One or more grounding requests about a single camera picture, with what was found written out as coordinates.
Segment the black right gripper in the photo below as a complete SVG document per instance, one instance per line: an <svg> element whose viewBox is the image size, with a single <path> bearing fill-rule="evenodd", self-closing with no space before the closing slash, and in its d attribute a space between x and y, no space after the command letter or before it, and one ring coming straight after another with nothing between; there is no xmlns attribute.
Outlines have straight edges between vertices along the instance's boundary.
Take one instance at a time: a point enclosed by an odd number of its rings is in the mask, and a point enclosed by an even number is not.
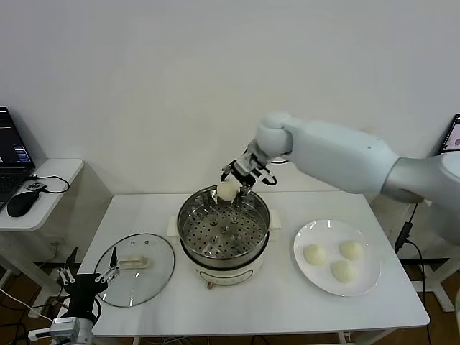
<svg viewBox="0 0 460 345"><path fill-rule="evenodd" d="M246 172L242 170L236 160L231 161L222 168L221 181L232 175L240 184L238 198L243 198L251 193L252 187L259 181L261 173L258 170Z"/></svg>

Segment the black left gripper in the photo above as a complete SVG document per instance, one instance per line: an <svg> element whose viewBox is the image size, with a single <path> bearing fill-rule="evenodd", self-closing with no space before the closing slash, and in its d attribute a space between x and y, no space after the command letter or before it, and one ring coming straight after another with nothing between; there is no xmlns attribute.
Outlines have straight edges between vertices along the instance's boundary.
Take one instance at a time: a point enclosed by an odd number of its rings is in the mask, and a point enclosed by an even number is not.
<svg viewBox="0 0 460 345"><path fill-rule="evenodd" d="M116 247L112 249L109 268L103 274L78 274L74 277L72 269L77 253L78 248L75 247L65 264L57 269L60 280L63 285L67 285L66 292L70 295L66 316L99 317L101 306L96 301L96 296L105 290L105 283L109 284L119 274Z"/></svg>

